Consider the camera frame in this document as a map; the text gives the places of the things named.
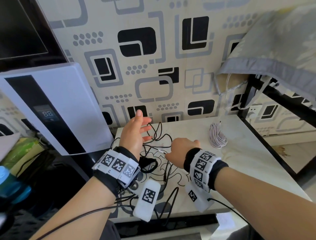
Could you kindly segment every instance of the power outlet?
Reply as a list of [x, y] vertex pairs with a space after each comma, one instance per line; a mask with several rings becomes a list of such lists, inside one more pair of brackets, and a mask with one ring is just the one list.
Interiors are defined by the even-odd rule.
[[247, 120], [255, 119], [258, 116], [261, 108], [262, 108], [262, 104], [253, 104], [253, 105], [251, 105], [250, 108], [249, 108], [249, 111], [248, 111], [246, 119]]

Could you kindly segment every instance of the table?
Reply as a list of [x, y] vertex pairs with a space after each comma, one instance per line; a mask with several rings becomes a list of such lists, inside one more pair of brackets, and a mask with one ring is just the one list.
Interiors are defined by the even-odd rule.
[[[173, 139], [177, 137], [186, 137], [192, 141], [198, 139], [201, 142], [202, 149], [220, 156], [231, 168], [310, 200], [301, 187], [282, 168], [237, 115], [229, 115], [221, 118], [222, 131], [227, 137], [228, 143], [221, 149], [212, 147], [209, 143], [209, 127], [213, 122], [218, 121], [218, 117], [211, 117], [163, 123], [162, 135], [168, 133]], [[118, 129], [116, 138], [121, 136], [122, 129], [123, 128]], [[118, 143], [118, 140], [115, 141], [114, 146], [117, 146]], [[165, 137], [159, 142], [153, 142], [150, 145], [170, 146], [170, 143], [169, 137]], [[148, 157], [155, 157], [159, 166], [153, 173], [144, 174], [141, 181], [152, 178], [163, 184], [163, 173], [165, 171], [167, 160], [164, 158], [164, 155], [157, 152], [157, 150], [153, 149], [151, 152], [152, 153], [150, 153]], [[188, 173], [185, 170], [173, 166], [164, 195], [161, 199], [158, 198], [159, 200], [157, 200], [155, 208], [158, 211], [161, 210], [173, 189], [178, 186], [179, 193], [173, 206], [171, 217], [200, 215], [201, 213], [196, 210], [193, 202], [185, 192], [184, 186], [188, 180]], [[211, 195], [215, 199], [232, 207], [232, 205], [218, 192], [211, 190]], [[203, 214], [228, 211], [228, 208], [215, 202]], [[131, 216], [131, 214], [132, 211], [129, 208], [117, 208], [110, 215], [110, 219], [115, 223], [139, 220], [138, 218]]]

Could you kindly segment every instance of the right hand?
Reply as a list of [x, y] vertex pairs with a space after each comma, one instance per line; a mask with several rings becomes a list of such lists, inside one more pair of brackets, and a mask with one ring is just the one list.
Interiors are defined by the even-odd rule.
[[183, 168], [185, 156], [193, 148], [201, 148], [199, 140], [190, 141], [187, 138], [176, 138], [171, 144], [171, 153], [166, 154], [166, 159], [176, 167]]

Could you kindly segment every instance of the blue water bottle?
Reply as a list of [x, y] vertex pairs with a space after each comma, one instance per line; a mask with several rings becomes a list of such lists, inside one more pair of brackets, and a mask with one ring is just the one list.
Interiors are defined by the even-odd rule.
[[10, 199], [12, 204], [17, 204], [26, 199], [31, 193], [31, 187], [20, 182], [4, 166], [0, 166], [0, 197]]

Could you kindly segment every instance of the cable bundle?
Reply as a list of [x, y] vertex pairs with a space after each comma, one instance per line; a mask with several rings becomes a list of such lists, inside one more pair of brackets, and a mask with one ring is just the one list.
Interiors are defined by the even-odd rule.
[[221, 122], [212, 123], [210, 126], [210, 143], [215, 148], [222, 148], [227, 144], [227, 138], [221, 132]]

